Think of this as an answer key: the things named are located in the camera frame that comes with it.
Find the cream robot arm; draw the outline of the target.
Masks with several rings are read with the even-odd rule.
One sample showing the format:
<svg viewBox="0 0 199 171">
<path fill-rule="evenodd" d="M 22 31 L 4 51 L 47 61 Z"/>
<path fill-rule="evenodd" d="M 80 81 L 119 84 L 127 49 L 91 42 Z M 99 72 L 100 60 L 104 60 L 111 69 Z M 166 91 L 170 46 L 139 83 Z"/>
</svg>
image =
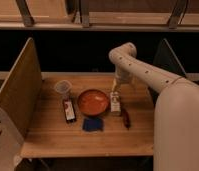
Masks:
<svg viewBox="0 0 199 171">
<path fill-rule="evenodd" d="M 199 171 L 199 85 L 142 62 L 131 42 L 109 52 L 113 88 L 139 78 L 158 93 L 154 112 L 153 171 Z"/>
</svg>

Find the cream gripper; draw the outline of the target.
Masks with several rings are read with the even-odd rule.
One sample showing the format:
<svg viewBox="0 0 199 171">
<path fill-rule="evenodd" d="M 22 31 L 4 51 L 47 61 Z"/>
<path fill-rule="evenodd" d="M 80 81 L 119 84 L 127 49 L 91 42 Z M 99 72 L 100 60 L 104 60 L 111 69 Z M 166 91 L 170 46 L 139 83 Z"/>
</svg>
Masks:
<svg viewBox="0 0 199 171">
<path fill-rule="evenodd" d="M 118 92 L 121 84 L 128 84 L 132 80 L 132 75 L 121 68 L 120 66 L 115 66 L 115 79 L 112 84 L 112 92 Z"/>
</svg>

